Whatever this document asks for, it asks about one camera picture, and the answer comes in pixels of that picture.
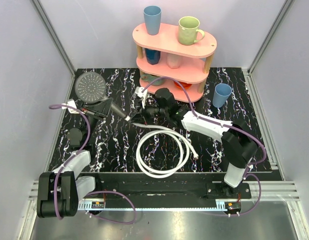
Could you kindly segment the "grey shower head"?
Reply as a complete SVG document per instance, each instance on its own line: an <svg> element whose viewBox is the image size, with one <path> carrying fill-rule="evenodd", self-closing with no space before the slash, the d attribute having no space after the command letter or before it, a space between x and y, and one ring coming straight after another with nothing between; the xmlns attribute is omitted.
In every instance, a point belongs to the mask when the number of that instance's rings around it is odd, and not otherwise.
<svg viewBox="0 0 309 240"><path fill-rule="evenodd" d="M99 101L109 99L106 96L106 81L98 73L90 71L81 74L75 82L74 86L75 94L79 100L81 100L82 109L84 104L94 104ZM124 112L112 99L111 109L116 115L125 121L129 121L131 118Z"/></svg>

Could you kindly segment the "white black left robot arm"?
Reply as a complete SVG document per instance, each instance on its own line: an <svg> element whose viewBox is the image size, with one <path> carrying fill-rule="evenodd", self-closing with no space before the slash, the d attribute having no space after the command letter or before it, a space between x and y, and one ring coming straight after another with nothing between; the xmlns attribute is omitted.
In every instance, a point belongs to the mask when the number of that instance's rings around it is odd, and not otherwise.
<svg viewBox="0 0 309 240"><path fill-rule="evenodd" d="M73 217L78 210L79 201L88 194L97 198L102 194L102 185L94 177L80 177L82 170L91 162L93 143L90 140L98 120L109 115L112 98L98 103L76 106L74 100L62 104L52 104L51 110L68 110L79 114L85 121L83 128L72 128L67 132L70 157L52 171L43 172L38 180L36 213L39 218Z"/></svg>

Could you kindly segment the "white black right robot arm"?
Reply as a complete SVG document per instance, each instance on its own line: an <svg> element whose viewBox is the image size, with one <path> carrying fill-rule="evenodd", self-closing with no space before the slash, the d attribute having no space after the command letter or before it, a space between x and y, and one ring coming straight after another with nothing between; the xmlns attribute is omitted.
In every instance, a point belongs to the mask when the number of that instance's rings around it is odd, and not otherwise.
<svg viewBox="0 0 309 240"><path fill-rule="evenodd" d="M149 128L148 121L164 118L173 127L197 132L222 143L229 159L221 192L226 198L233 198L239 193L239 184L247 174L248 165L262 146L257 138L231 121L217 120L178 105L167 88L155 92L155 105L147 104L148 91L144 87L137 87L134 94L141 101L141 106L139 112L131 118L132 124Z"/></svg>

